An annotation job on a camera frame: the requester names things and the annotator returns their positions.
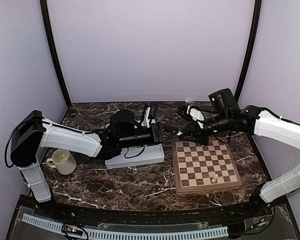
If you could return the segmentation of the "white plastic divided tray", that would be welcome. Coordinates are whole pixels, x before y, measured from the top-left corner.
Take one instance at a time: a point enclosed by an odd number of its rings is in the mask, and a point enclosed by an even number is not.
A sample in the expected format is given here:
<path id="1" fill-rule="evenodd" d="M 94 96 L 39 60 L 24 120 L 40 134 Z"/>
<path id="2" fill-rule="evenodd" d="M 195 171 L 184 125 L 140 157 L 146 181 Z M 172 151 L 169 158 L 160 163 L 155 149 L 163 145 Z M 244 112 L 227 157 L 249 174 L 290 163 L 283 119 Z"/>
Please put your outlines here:
<path id="1" fill-rule="evenodd" d="M 165 158 L 163 144 L 122 148 L 121 152 L 106 152 L 104 161 L 109 169 L 162 163 Z"/>

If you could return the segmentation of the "wooden chess board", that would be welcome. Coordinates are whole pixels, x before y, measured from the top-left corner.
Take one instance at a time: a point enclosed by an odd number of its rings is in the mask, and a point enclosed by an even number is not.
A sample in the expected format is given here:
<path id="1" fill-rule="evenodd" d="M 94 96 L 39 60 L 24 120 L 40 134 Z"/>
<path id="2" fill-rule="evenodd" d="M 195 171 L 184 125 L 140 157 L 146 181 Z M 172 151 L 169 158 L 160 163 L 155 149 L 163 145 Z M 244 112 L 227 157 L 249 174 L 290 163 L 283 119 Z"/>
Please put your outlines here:
<path id="1" fill-rule="evenodd" d="M 243 185 L 229 145 L 210 138 L 207 146 L 190 141 L 171 142 L 178 195 L 237 189 Z"/>

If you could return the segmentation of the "white chess piece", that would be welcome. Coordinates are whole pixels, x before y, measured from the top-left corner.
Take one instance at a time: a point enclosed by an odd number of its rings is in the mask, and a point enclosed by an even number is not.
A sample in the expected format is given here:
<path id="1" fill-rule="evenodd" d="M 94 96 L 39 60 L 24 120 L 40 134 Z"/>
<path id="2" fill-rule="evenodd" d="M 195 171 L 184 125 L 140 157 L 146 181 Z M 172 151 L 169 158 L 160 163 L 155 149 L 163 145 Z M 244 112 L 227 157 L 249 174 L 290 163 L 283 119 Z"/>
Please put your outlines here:
<path id="1" fill-rule="evenodd" d="M 219 175 L 215 174 L 214 177 L 212 178 L 211 182 L 215 183 L 218 180 Z"/>

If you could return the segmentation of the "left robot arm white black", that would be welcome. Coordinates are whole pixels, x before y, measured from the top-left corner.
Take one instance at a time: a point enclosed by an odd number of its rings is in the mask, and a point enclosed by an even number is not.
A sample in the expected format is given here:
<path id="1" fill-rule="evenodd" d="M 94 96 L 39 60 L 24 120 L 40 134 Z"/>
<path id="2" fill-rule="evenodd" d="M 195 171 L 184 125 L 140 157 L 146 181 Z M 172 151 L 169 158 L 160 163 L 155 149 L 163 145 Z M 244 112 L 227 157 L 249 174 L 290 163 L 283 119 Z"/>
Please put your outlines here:
<path id="1" fill-rule="evenodd" d="M 79 153 L 106 162 L 111 169 L 162 163 L 165 153 L 162 144 L 178 133 L 173 126 L 156 122 L 151 109 L 146 109 L 141 121 L 128 109 L 110 116 L 104 130 L 83 131 L 53 122 L 32 111 L 10 134 L 4 159 L 11 160 L 23 174 L 41 210 L 57 218 L 60 206 L 37 160 L 39 148 L 54 148 Z"/>

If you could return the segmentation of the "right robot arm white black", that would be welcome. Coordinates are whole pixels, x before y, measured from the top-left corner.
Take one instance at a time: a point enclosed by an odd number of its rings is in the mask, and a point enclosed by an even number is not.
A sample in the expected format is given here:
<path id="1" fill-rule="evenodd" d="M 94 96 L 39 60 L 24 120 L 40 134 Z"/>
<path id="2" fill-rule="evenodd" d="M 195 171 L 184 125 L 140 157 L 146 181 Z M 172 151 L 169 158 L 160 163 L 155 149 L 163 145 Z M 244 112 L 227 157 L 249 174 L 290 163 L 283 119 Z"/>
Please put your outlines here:
<path id="1" fill-rule="evenodd" d="M 278 169 L 266 160 L 276 178 L 262 183 L 245 205 L 245 213 L 256 217 L 265 204 L 300 190 L 300 123 L 277 115 L 266 107 L 248 105 L 240 108 L 232 91 L 221 89 L 209 95 L 213 117 L 205 117 L 197 106 L 181 105 L 178 114 L 188 121 L 179 133 L 181 140 L 206 146 L 210 137 L 223 132 L 245 133 L 256 136 L 264 156 L 282 157 Z"/>

